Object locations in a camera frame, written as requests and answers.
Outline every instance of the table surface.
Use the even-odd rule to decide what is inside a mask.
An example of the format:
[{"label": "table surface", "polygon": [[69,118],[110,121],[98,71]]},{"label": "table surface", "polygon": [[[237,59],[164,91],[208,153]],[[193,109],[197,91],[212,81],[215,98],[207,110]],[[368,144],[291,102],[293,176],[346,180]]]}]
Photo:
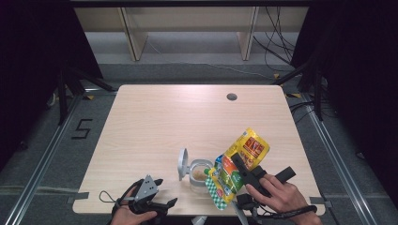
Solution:
[{"label": "table surface", "polygon": [[[234,93],[237,100],[227,99]],[[99,199],[102,190],[119,198],[135,181],[150,174],[163,179],[154,202],[178,198],[169,215],[234,216],[232,205],[220,211],[208,194],[190,189],[189,176],[178,179],[181,148],[189,163],[214,161],[246,128],[252,128],[270,145],[261,162],[268,173],[291,166],[290,182],[309,197],[320,197],[283,90],[276,85],[123,85],[115,98],[76,200],[81,214],[109,214],[112,203]],[[318,215],[325,212],[318,205]]]}]

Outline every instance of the metal rail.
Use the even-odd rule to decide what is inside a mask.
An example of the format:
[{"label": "metal rail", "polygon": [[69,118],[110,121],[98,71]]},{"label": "metal rail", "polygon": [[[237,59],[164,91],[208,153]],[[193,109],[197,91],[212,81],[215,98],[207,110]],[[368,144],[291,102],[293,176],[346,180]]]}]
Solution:
[{"label": "metal rail", "polygon": [[61,142],[62,137],[64,136],[65,130],[69,125],[70,118],[72,117],[81,99],[82,98],[80,96],[75,96],[70,103],[68,116],[66,117],[64,122],[56,129],[53,138],[51,139],[49,145],[46,148],[46,151],[44,152],[40,162],[38,163],[38,166],[30,177],[27,185],[24,187],[20,198],[11,209],[6,222],[7,225],[18,225],[21,223],[29,204],[32,202],[32,199],[35,196],[38,185],[40,184],[44,174],[46,173],[47,168],[49,167],[56,153],[57,147]]},{"label": "metal rail", "polygon": [[[309,95],[306,93],[302,94],[302,99],[304,101],[311,100]],[[310,114],[311,120],[314,123],[316,131],[318,132],[322,143],[327,149],[331,162],[336,168],[336,172],[339,174],[340,179],[342,180],[342,183],[345,187],[345,190],[347,191],[349,198],[351,199],[355,209],[357,210],[358,215],[360,216],[360,220],[363,224],[377,224],[377,222],[375,221],[375,216],[372,214],[368,202],[363,197],[360,188],[358,187],[357,183],[351,176],[351,173],[345,166],[343,158],[340,156],[336,145],[334,145],[334,142],[331,139],[324,123],[317,119],[317,116],[314,113],[313,106],[307,106],[307,111]]]}]

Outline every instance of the colorful package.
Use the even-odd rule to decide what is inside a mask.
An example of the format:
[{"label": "colorful package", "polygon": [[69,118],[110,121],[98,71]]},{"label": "colorful package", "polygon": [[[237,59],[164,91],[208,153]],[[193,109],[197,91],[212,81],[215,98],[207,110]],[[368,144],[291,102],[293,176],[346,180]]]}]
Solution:
[{"label": "colorful package", "polygon": [[268,143],[251,128],[247,128],[224,154],[216,158],[214,167],[207,171],[206,184],[219,209],[223,210],[243,186],[243,181],[231,156],[239,153],[246,167],[251,171],[261,162],[268,151]]}]

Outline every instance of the tripod leg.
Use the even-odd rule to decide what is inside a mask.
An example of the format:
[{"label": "tripod leg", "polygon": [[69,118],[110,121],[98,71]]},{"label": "tripod leg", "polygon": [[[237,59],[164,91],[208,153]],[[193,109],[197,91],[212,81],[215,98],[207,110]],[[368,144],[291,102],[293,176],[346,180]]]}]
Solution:
[{"label": "tripod leg", "polygon": [[67,104],[67,92],[65,91],[65,80],[63,71],[58,73],[58,97],[59,97],[59,125],[61,125],[68,114],[68,104]]},{"label": "tripod leg", "polygon": [[322,121],[322,109],[321,109],[321,98],[322,98],[322,72],[318,69],[315,74],[315,100],[314,110],[318,119]]},{"label": "tripod leg", "polygon": [[93,78],[92,76],[86,74],[85,72],[79,70],[76,67],[69,67],[69,70],[71,72],[73,72],[74,74],[78,75],[79,77],[90,81],[91,83],[95,84],[96,86],[98,86],[104,90],[107,90],[107,91],[116,91],[117,90],[117,89],[114,89],[111,85],[108,85],[105,82],[102,82],[96,78]]},{"label": "tripod leg", "polygon": [[299,66],[298,68],[296,68],[295,70],[291,71],[290,73],[284,75],[279,80],[273,82],[272,84],[281,85],[282,83],[285,83],[285,82],[289,81],[290,79],[299,75],[306,67],[307,67],[307,64],[303,64],[303,65]]}]

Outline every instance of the person's hand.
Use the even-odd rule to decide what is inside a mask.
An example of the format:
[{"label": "person's hand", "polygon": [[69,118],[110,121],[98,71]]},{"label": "person's hand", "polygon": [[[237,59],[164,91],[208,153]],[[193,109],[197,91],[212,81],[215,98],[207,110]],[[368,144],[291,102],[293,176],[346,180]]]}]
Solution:
[{"label": "person's hand", "polygon": [[[127,196],[130,196],[134,190],[135,187],[132,188],[131,191],[129,191]],[[122,206],[120,206],[120,208],[116,210],[114,217],[112,218],[111,225],[138,225],[144,221],[154,218],[157,215],[155,211],[146,212],[138,215],[133,214],[128,205],[123,205],[128,203],[128,201],[121,202]]]},{"label": "person's hand", "polygon": [[[297,210],[308,205],[295,185],[288,182],[282,184],[273,175],[266,174],[260,179],[260,184],[271,194],[271,197],[262,195],[251,185],[246,185],[246,189],[259,203],[269,206],[277,213]],[[297,215],[291,217],[290,220],[296,224],[322,224],[314,212]]]}]

